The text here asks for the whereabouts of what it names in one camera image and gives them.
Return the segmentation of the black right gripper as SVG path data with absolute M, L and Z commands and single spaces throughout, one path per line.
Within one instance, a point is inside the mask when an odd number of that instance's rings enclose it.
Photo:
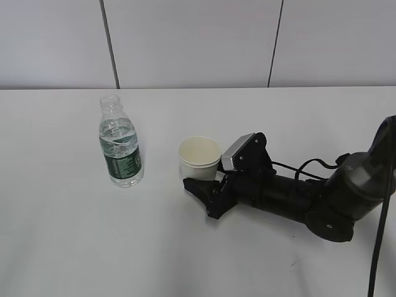
M 219 219 L 237 204 L 253 206 L 272 169 L 229 171 L 220 181 L 184 178 L 184 189 L 206 204 L 207 215 Z

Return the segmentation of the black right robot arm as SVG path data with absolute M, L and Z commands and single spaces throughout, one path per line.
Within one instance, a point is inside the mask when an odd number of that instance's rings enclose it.
M 344 154 L 327 179 L 280 176 L 261 132 L 240 137 L 222 156 L 221 181 L 185 178 L 184 188 L 198 198 L 207 215 L 218 219 L 245 204 L 300 222 L 315 235 L 342 243 L 353 237 L 355 223 L 395 192 L 395 117 L 379 126 L 366 152 Z

